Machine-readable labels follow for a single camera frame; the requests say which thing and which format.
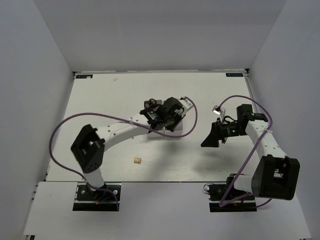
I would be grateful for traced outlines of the black handled scissors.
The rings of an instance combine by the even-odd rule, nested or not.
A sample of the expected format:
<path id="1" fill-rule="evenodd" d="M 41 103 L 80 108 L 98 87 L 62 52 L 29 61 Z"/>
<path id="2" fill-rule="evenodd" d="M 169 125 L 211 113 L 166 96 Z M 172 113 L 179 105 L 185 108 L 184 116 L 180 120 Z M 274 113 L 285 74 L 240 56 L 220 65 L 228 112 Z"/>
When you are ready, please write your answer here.
<path id="1" fill-rule="evenodd" d="M 148 109 L 157 104 L 157 101 L 154 98 L 144 101 L 143 105 L 145 109 Z"/>

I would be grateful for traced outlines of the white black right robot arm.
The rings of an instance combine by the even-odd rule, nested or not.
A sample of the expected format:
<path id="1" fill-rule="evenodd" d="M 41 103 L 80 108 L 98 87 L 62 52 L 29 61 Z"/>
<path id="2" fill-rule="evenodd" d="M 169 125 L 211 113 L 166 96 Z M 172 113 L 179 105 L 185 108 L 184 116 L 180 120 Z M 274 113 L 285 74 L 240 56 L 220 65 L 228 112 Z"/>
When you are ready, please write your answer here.
<path id="1" fill-rule="evenodd" d="M 213 122 L 201 147 L 218 148 L 228 138 L 248 136 L 254 145 L 249 155 L 257 153 L 259 163 L 253 175 L 231 174 L 222 199 L 236 200 L 252 194 L 258 198 L 291 200 L 298 182 L 299 161 L 281 149 L 268 130 L 270 123 L 265 114 L 253 112 L 250 104 L 242 104 L 237 107 L 236 116 L 235 121 L 218 118 Z"/>

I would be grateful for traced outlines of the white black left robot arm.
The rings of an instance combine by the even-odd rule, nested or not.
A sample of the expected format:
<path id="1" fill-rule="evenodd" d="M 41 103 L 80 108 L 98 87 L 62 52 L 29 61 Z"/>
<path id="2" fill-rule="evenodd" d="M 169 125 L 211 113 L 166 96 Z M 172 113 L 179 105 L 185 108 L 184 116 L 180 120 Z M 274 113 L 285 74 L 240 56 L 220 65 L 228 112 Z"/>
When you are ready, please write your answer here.
<path id="1" fill-rule="evenodd" d="M 106 150 L 136 136 L 151 132 L 163 135 L 163 130 L 173 132 L 191 108 L 193 104 L 185 97 L 170 97 L 164 101 L 151 98 L 144 102 L 139 113 L 129 119 L 105 127 L 94 128 L 90 124 L 83 126 L 70 150 L 85 181 L 90 185 L 90 196 L 96 200 L 105 196 L 106 187 L 100 166 Z"/>

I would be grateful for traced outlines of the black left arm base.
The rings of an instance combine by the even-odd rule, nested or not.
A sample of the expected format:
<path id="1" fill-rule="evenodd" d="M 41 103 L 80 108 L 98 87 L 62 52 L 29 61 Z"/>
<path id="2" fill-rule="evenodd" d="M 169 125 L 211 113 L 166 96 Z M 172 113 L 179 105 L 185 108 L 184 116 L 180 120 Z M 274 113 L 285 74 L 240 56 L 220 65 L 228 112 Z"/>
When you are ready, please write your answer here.
<path id="1" fill-rule="evenodd" d="M 121 198 L 121 183 L 106 183 L 105 191 L 92 191 L 85 183 L 76 188 L 73 208 L 74 212 L 118 212 Z"/>

